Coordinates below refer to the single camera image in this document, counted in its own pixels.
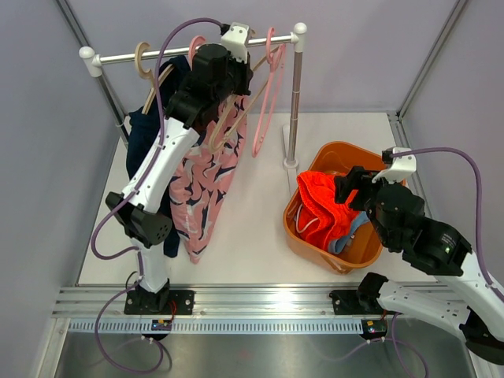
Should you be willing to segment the pink patterned shorts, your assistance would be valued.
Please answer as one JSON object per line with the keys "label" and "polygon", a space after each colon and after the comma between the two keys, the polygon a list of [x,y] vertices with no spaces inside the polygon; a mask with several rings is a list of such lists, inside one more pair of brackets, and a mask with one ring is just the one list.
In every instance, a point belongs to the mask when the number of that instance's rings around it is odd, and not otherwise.
{"label": "pink patterned shorts", "polygon": [[[220,117],[225,105],[226,102],[219,108]],[[221,129],[222,132],[234,123],[235,118],[247,105],[248,98],[239,96]],[[246,145],[245,116],[224,147],[211,154],[208,140],[219,118],[208,124],[195,145],[185,154],[169,184],[172,221],[190,261],[194,264],[199,262],[209,245]]]}

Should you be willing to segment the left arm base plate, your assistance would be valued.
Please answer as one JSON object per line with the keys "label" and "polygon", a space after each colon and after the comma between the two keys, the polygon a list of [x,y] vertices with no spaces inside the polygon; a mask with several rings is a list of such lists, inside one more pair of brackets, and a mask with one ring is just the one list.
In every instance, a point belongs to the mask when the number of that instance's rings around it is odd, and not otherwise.
{"label": "left arm base plate", "polygon": [[130,291],[124,304],[126,315],[191,315],[195,292],[192,290],[164,290],[159,293],[142,288]]}

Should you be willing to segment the pink plastic hanger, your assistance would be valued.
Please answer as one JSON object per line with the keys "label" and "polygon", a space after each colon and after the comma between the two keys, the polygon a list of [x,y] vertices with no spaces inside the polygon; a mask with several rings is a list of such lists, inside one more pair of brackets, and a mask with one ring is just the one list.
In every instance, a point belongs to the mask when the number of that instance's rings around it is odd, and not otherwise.
{"label": "pink plastic hanger", "polygon": [[261,93],[264,96],[261,104],[261,111],[259,113],[258,126],[256,127],[256,132],[254,134],[251,152],[253,158],[256,158],[259,155],[265,141],[265,137],[267,136],[284,77],[287,45],[285,43],[281,43],[279,46],[274,47],[272,38],[275,34],[276,29],[274,27],[268,29],[265,44],[265,61],[269,67],[269,76],[265,81],[264,88],[261,89]]}
{"label": "pink plastic hanger", "polygon": [[193,65],[193,60],[194,60],[194,57],[197,53],[198,48],[200,46],[204,45],[205,43],[206,43],[206,38],[203,35],[196,35],[191,40],[191,43],[189,45],[189,50],[187,53],[187,58],[188,58],[188,62],[189,62],[190,66]]}

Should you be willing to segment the silver clothes rack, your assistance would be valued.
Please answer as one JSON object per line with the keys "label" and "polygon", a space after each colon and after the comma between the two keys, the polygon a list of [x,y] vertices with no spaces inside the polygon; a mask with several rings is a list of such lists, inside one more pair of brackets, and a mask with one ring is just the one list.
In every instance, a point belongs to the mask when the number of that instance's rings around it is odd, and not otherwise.
{"label": "silver clothes rack", "polygon": [[[287,182],[289,191],[294,194],[297,189],[296,177],[298,175],[298,159],[296,158],[296,144],[298,131],[298,114],[300,103],[300,89],[302,78],[302,58],[306,44],[307,26],[302,22],[298,22],[293,31],[289,35],[274,36],[272,38],[273,45],[281,43],[290,43],[294,48],[293,61],[293,78],[291,91],[291,111],[290,122],[282,128],[283,144],[284,144],[284,159],[283,166],[287,173]],[[247,47],[265,46],[266,37],[262,39],[250,39]],[[159,55],[162,57],[175,57],[181,54],[187,54],[189,46],[177,49],[168,49],[163,51],[150,51],[149,49],[143,53],[142,60],[154,59]],[[100,79],[104,76],[102,66],[121,62],[134,62],[133,54],[114,55],[110,57],[102,57],[95,53],[95,50],[89,46],[83,46],[79,49],[79,56],[87,67],[87,71],[91,77]]]}

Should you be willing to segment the light blue shorts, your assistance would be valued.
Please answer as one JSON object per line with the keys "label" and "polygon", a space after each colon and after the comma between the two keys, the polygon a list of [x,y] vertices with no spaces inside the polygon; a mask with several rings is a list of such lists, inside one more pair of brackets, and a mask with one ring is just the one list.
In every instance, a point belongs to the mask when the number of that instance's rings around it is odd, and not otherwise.
{"label": "light blue shorts", "polygon": [[340,237],[333,239],[329,242],[327,252],[330,254],[338,255],[343,252],[344,248],[350,243],[356,231],[364,224],[369,223],[368,216],[365,212],[360,212],[351,222],[349,232]]}

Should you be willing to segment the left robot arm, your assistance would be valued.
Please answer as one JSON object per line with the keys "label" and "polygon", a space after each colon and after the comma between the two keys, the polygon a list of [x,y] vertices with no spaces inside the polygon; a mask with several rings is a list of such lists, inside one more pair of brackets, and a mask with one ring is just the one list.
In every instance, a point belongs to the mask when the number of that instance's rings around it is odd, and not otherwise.
{"label": "left robot arm", "polygon": [[122,192],[106,197],[106,205],[137,253],[139,277],[127,293],[127,314],[166,314],[183,303],[183,297],[170,292],[163,252],[154,250],[172,229],[172,220],[160,212],[160,204],[177,165],[217,119],[220,104],[231,95],[250,93],[249,57],[246,46],[201,45],[191,71],[163,109],[157,141],[139,170]]}

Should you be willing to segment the orange shorts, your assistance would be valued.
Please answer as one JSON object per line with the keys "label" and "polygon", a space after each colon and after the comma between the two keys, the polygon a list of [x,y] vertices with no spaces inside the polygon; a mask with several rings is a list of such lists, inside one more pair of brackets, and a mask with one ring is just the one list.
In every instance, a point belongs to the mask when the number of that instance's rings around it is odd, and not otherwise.
{"label": "orange shorts", "polygon": [[349,203],[335,203],[334,174],[305,171],[298,175],[301,204],[296,210],[295,230],[308,244],[327,252],[328,244],[350,230],[352,220],[360,213]]}

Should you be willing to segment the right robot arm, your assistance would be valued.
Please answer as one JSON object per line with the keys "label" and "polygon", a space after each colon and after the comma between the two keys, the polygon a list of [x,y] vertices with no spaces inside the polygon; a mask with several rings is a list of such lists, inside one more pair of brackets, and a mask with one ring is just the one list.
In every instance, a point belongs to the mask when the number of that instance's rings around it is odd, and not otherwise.
{"label": "right robot arm", "polygon": [[421,197],[400,183],[388,183],[377,171],[354,166],[334,183],[335,202],[363,212],[383,247],[450,287],[460,299],[450,304],[370,272],[356,290],[360,309],[416,317],[454,335],[476,356],[502,365],[503,302],[484,282],[476,252],[465,237],[426,217]]}

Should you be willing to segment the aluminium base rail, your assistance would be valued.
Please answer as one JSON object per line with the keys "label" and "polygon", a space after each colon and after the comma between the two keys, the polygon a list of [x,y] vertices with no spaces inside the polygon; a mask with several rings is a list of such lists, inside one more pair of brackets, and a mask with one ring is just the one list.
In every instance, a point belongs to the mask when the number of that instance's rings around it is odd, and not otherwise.
{"label": "aluminium base rail", "polygon": [[361,334],[376,315],[343,310],[329,285],[191,285],[175,315],[127,315],[119,287],[64,287],[52,318],[70,332],[102,334]]}

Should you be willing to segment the beige plastic hanger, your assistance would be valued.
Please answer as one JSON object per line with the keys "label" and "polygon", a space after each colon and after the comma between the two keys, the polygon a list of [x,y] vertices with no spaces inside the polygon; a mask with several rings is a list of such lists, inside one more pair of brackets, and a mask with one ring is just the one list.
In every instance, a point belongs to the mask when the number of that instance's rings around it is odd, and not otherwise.
{"label": "beige plastic hanger", "polygon": [[[253,67],[253,72],[256,72],[263,63],[265,63],[265,55],[256,63],[256,65]],[[237,130],[237,128],[240,126],[242,123],[242,120],[245,118],[245,116],[250,112],[252,107],[254,106],[255,102],[259,99],[261,95],[261,89],[264,88],[265,82],[262,84],[261,88],[259,91],[256,93],[256,95],[250,100],[250,104],[247,108],[245,108],[236,118],[234,123],[224,132],[221,131],[221,129],[224,126],[225,121],[228,119],[228,115],[231,112],[232,108],[234,107],[235,101],[238,99],[238,95],[234,94],[227,100],[226,105],[220,115],[220,118],[218,122],[216,123],[216,126],[212,133],[210,134],[209,140],[208,140],[208,149],[211,154],[217,153],[219,150],[221,150],[224,147],[224,144],[230,139],[232,133]]]}
{"label": "beige plastic hanger", "polygon": [[[156,91],[154,88],[154,74],[152,72],[152,69],[147,69],[145,70],[142,67],[142,55],[144,52],[146,52],[150,48],[150,44],[147,42],[141,42],[139,43],[136,48],[135,48],[135,53],[134,53],[134,66],[135,70],[138,73],[139,77],[148,80],[150,82],[150,91],[149,94],[147,95],[146,101],[143,105],[142,108],[142,114],[147,115],[150,107],[152,106],[154,99],[156,98]],[[169,75],[172,73],[174,70],[173,64],[168,64],[168,66],[165,69],[161,70],[161,73],[158,75],[158,84],[162,85],[165,80],[169,77]]]}

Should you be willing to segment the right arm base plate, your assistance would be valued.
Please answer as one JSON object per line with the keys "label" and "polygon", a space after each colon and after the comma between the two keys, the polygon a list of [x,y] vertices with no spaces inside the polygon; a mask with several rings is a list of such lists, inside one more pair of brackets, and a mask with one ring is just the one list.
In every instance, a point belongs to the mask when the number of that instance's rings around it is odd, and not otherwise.
{"label": "right arm base plate", "polygon": [[356,290],[333,290],[329,293],[335,315],[381,315],[380,307],[363,306]]}

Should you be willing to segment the orange plastic basket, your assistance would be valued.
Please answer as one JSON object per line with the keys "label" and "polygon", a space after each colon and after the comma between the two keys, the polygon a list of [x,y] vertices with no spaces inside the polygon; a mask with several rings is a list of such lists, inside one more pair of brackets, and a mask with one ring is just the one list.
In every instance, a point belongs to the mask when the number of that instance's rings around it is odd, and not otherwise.
{"label": "orange plastic basket", "polygon": [[301,185],[283,212],[287,245],[302,258],[338,274],[365,268],[380,256],[382,245],[365,212],[354,211],[352,191],[342,204],[334,179],[354,166],[385,169],[381,156],[345,142],[324,145],[295,182]]}

